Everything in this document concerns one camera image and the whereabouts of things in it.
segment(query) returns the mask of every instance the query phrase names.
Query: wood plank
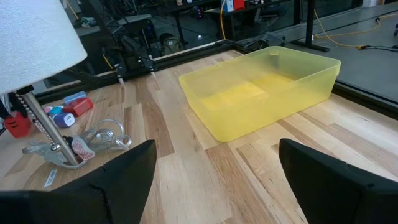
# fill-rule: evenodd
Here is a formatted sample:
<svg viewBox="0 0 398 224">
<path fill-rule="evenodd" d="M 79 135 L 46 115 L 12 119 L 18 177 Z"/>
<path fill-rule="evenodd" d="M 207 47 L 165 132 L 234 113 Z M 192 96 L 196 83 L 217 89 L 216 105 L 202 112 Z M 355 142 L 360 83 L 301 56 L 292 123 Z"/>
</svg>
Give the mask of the wood plank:
<svg viewBox="0 0 398 224">
<path fill-rule="evenodd" d="M 158 91 L 160 107 L 164 114 L 167 129 L 175 152 L 189 154 L 202 151 L 187 117 L 181 109 L 181 104 L 176 98 L 170 97 L 164 91 Z"/>
<path fill-rule="evenodd" d="M 233 215 L 238 223 L 276 223 L 242 172 L 227 144 L 212 147 L 206 150 L 206 154 L 225 188 L 228 189 L 229 197 L 236 208 Z"/>
<path fill-rule="evenodd" d="M 302 113 L 309 115 L 324 125 L 331 125 L 338 120 L 338 115 L 334 113 L 333 110 L 329 110 L 325 105 L 327 105 L 327 103 L 321 102 L 303 110 Z"/>
<path fill-rule="evenodd" d="M 30 177 L 44 163 L 41 156 L 34 154 L 22 172 L 0 178 L 0 190 L 23 190 Z"/>
<path fill-rule="evenodd" d="M 211 164 L 203 163 L 204 151 L 195 157 L 175 153 L 158 160 L 166 223 L 218 223 L 232 216 Z"/>
<path fill-rule="evenodd" d="M 214 136 L 206 128 L 205 124 L 198 118 L 198 116 L 193 112 L 192 109 L 188 108 L 185 110 L 185 115 L 192 127 L 198 141 L 203 149 L 208 149 L 221 144 L 217 141 Z"/>
<path fill-rule="evenodd" d="M 131 147 L 136 147 L 146 140 L 141 104 L 129 106 L 124 109 L 123 126 L 125 134 L 132 139 Z"/>
<path fill-rule="evenodd" d="M 256 132 L 262 139 L 263 143 L 267 144 L 268 146 L 278 144 L 282 138 L 289 138 L 291 140 L 300 142 L 300 140 L 298 140 L 292 133 L 284 129 L 278 122 L 260 128 Z"/>
<path fill-rule="evenodd" d="M 294 114 L 292 116 L 289 116 L 288 118 L 285 118 L 283 124 L 288 124 L 290 127 L 292 127 L 289 128 L 289 126 L 285 125 L 285 128 L 288 131 L 292 131 L 295 133 L 301 132 L 321 147 L 320 149 L 314 147 L 314 149 L 333 152 L 333 154 L 342 161 L 346 161 L 347 163 L 350 163 L 356 167 L 365 169 L 388 179 L 398 180 L 398 178 L 392 175 L 390 172 L 382 167 L 377 166 L 377 164 L 373 163 L 362 154 L 348 147 L 338 139 L 334 138 L 332 135 L 317 127 L 315 124 L 303 118 L 303 116 L 300 116 L 299 114 Z"/>
<path fill-rule="evenodd" d="M 22 157 L 30 139 L 14 139 L 9 131 L 0 136 L 0 177 L 4 177 Z"/>
<path fill-rule="evenodd" d="M 240 138 L 237 138 L 235 140 L 232 140 L 228 143 L 231 149 L 236 149 L 237 147 L 241 147 L 249 142 L 255 142 L 260 140 L 260 136 L 257 134 L 257 132 L 252 132 L 247 135 L 244 135 Z"/>
<path fill-rule="evenodd" d="M 305 133 L 303 133 L 299 128 L 296 128 L 295 126 L 286 122 L 286 120 L 289 120 L 289 119 L 280 120 L 280 121 L 278 121 L 278 124 L 280 124 L 288 132 L 292 133 L 292 135 L 295 138 L 297 138 L 300 142 L 302 142 L 304 145 L 311 147 L 313 149 L 316 149 L 322 153 L 325 153 L 326 155 L 337 158 L 337 156 L 334 153 L 332 153 L 327 148 L 323 147 L 321 144 L 314 141 L 312 138 L 310 138 Z"/>
<path fill-rule="evenodd" d="M 181 73 L 176 68 L 171 68 L 160 71 L 156 80 L 159 90 L 162 90 L 169 97 L 176 99 L 179 106 L 185 109 L 188 108 L 188 102 L 178 79 L 180 75 Z"/>
<path fill-rule="evenodd" d="M 8 171 L 6 176 L 12 175 L 12 174 L 17 174 L 19 172 L 22 172 L 25 170 L 26 166 L 32 159 L 33 154 L 24 154 L 14 165 L 11 167 L 11 169 Z"/>
<path fill-rule="evenodd" d="M 271 149 L 274 150 L 274 152 L 279 155 L 279 143 L 271 146 Z"/>
<path fill-rule="evenodd" d="M 252 181 L 259 181 L 268 210 L 279 223 L 307 223 L 289 183 L 285 178 L 278 154 L 263 141 L 236 149 L 253 173 Z"/>
<path fill-rule="evenodd" d="M 325 126 L 305 113 L 300 113 L 300 115 L 316 124 L 318 127 L 322 128 L 322 130 L 331 134 L 350 148 L 359 152 L 370 161 L 373 161 L 379 167 L 385 168 L 391 174 L 394 174 L 396 177 L 398 177 L 398 166 L 395 164 L 395 161 L 398 161 L 398 156 L 396 154 L 383 149 L 382 147 L 352 133 L 351 131 L 348 131 L 338 124 Z"/>
<path fill-rule="evenodd" d="M 398 121 L 335 95 L 325 104 L 338 114 L 336 124 L 398 155 Z"/>
<path fill-rule="evenodd" d="M 137 104 L 137 90 L 133 80 L 128 80 L 124 84 L 126 87 L 122 91 L 122 103 L 123 108 L 127 108 Z"/>
<path fill-rule="evenodd" d="M 164 224 L 164 211 L 162 205 L 162 197 L 160 195 L 160 176 L 159 164 L 156 164 L 154 181 L 148 195 L 144 213 L 142 214 L 141 224 Z"/>
<path fill-rule="evenodd" d="M 228 219 L 226 219 L 226 220 L 224 220 L 224 221 L 222 221 L 222 222 L 220 222 L 218 224 L 237 224 L 237 222 L 236 222 L 236 218 L 235 217 L 231 217 L 231 218 L 228 218 Z"/>
<path fill-rule="evenodd" d="M 142 105 L 146 139 L 154 139 L 156 141 L 157 157 L 160 158 L 174 153 L 174 149 L 163 112 L 154 99 L 156 95 L 153 95 L 146 85 L 147 79 L 147 77 L 142 77 L 134 82 L 137 90 L 137 102 Z"/>
</svg>

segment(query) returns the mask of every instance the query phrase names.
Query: black table leg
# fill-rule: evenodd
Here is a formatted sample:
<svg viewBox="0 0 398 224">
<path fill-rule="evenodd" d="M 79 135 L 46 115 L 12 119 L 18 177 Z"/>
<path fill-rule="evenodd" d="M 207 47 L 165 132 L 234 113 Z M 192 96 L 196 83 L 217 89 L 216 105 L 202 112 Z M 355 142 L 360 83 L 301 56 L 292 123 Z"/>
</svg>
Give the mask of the black table leg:
<svg viewBox="0 0 398 224">
<path fill-rule="evenodd" d="M 178 29 L 178 33 L 180 34 L 180 40 L 181 40 L 182 46 L 184 49 L 186 49 L 185 45 L 187 45 L 188 43 L 185 41 L 184 35 L 182 34 L 182 28 L 181 28 L 181 23 L 180 23 L 180 12 L 175 12 L 174 18 L 175 18 L 175 22 L 177 23 L 177 29 Z"/>
<path fill-rule="evenodd" d="M 315 9 L 315 0 L 308 0 L 308 12 L 307 12 L 307 30 L 305 32 L 305 43 L 295 40 L 292 41 L 292 44 L 299 45 L 302 47 L 307 47 L 314 50 L 320 50 L 323 52 L 328 52 L 330 48 L 321 47 L 315 44 L 312 44 L 312 29 L 313 29 L 313 17 L 314 17 L 314 9 Z"/>
<path fill-rule="evenodd" d="M 294 0 L 293 25 L 301 23 L 301 0 Z"/>
<path fill-rule="evenodd" d="M 232 34 L 232 39 L 231 40 L 235 40 L 234 16 L 230 15 L 229 19 L 231 19 L 231 34 Z"/>
<path fill-rule="evenodd" d="M 217 33 L 216 37 L 220 38 L 220 40 L 224 39 L 222 33 L 221 33 L 221 22 L 220 22 L 220 17 L 214 14 L 211 14 L 211 18 L 213 21 L 217 24 Z"/>
</svg>

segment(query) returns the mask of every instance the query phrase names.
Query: lamp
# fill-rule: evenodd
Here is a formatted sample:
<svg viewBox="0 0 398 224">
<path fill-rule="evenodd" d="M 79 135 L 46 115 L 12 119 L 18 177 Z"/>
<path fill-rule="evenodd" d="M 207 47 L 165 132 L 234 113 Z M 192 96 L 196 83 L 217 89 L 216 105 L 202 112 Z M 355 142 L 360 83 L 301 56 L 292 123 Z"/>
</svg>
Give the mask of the lamp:
<svg viewBox="0 0 398 224">
<path fill-rule="evenodd" d="M 32 94 L 31 84 L 51 77 L 87 57 L 59 0 L 0 1 L 0 95 L 15 91 L 37 127 L 78 166 L 67 142 Z"/>
</svg>

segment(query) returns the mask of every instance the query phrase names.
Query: cable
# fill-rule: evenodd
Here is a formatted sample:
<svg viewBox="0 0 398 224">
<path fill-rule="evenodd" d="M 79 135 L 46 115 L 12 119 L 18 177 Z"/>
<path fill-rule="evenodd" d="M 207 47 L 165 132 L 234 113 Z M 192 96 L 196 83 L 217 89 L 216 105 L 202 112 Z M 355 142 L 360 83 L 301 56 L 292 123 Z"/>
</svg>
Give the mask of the cable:
<svg viewBox="0 0 398 224">
<path fill-rule="evenodd" d="M 110 64 L 110 62 L 108 61 L 108 59 L 106 59 L 105 54 L 102 54 L 102 57 L 104 57 L 105 62 L 108 64 L 108 66 L 111 68 L 111 70 L 113 70 L 112 65 Z"/>
<path fill-rule="evenodd" d="M 364 30 L 364 31 L 359 31 L 359 32 L 350 32 L 350 33 L 344 33 L 344 34 L 333 34 L 333 35 L 329 35 L 329 37 L 338 37 L 338 36 L 342 36 L 342 35 L 365 34 L 365 33 L 368 33 L 368 32 L 372 32 L 372 31 L 376 30 L 381 25 L 380 19 L 387 18 L 387 17 L 393 17 L 393 16 L 398 16 L 398 14 L 379 16 L 378 18 L 376 18 L 377 26 L 375 26 L 375 27 L 373 27 L 372 29 L 369 29 L 369 30 Z M 318 34 L 315 34 L 314 38 L 324 39 L 324 38 L 327 38 L 327 36 L 319 36 Z"/>
<path fill-rule="evenodd" d="M 96 127 L 102 123 L 111 122 L 117 124 L 120 128 L 120 135 L 116 136 L 110 129 L 102 128 L 96 130 Z M 79 135 L 87 146 L 94 152 L 104 149 L 124 149 L 129 150 L 132 143 L 130 136 L 124 134 L 124 127 L 119 121 L 113 119 L 104 119 L 94 124 L 89 130 Z"/>
<path fill-rule="evenodd" d="M 371 45 L 365 45 L 359 48 L 360 50 L 388 50 L 391 52 L 398 53 L 398 49 L 394 49 L 392 47 L 386 47 L 386 46 L 371 46 Z"/>
<path fill-rule="evenodd" d="M 317 11 L 314 10 L 314 13 L 315 13 L 315 17 L 317 18 L 317 20 L 318 20 L 318 22 L 319 22 L 319 26 L 321 27 L 323 33 L 326 35 L 327 39 L 329 39 L 329 40 L 332 41 L 333 43 L 335 43 L 335 44 L 337 44 L 337 45 L 339 45 L 339 46 L 342 46 L 342 47 L 355 47 L 355 48 L 357 48 L 357 49 L 360 49 L 362 46 L 365 46 L 365 45 L 341 44 L 341 43 L 337 43 L 336 41 L 332 40 L 332 39 L 329 37 L 329 35 L 325 32 L 325 30 L 324 30 L 324 28 L 323 28 L 323 26 L 322 26 L 322 23 L 321 23 L 321 21 L 320 21 L 319 18 L 318 18 Z"/>
<path fill-rule="evenodd" d="M 74 11 L 74 10 L 72 9 L 72 7 L 70 6 L 69 1 L 66 0 L 66 2 L 67 2 L 67 6 L 70 8 L 70 10 L 72 11 L 73 15 L 75 15 L 76 19 L 79 20 L 79 17 L 77 16 L 77 14 L 75 13 L 75 11 Z"/>
<path fill-rule="evenodd" d="M 225 33 L 224 33 L 224 24 L 223 24 L 223 11 L 224 11 L 225 2 L 226 2 L 226 0 L 223 1 L 223 4 L 221 5 L 221 12 L 220 12 L 221 33 L 223 34 L 224 40 L 226 40 Z"/>
<path fill-rule="evenodd" d="M 350 33 L 345 33 L 345 34 L 333 34 L 329 35 L 329 37 L 338 37 L 342 35 L 355 35 L 355 34 L 365 34 L 367 32 L 372 32 L 373 30 L 377 29 L 380 26 L 380 22 L 377 22 L 377 26 L 373 27 L 372 29 L 365 30 L 365 31 L 359 31 L 359 32 L 350 32 Z M 319 36 L 318 34 L 314 35 L 315 38 L 322 39 L 322 38 L 327 38 L 326 36 Z"/>
</svg>

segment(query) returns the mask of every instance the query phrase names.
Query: black cord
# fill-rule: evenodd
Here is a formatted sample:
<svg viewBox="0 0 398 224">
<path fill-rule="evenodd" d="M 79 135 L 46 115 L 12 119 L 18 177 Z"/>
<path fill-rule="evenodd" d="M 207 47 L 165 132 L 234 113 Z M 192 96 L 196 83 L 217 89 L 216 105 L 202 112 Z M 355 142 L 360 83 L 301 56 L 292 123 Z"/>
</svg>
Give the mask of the black cord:
<svg viewBox="0 0 398 224">
<path fill-rule="evenodd" d="M 360 50 L 388 50 L 391 52 L 395 52 L 398 53 L 398 49 L 394 49 L 392 47 L 386 47 L 386 46 L 372 46 L 372 45 L 365 45 L 365 46 L 361 46 L 359 48 Z"/>
</svg>

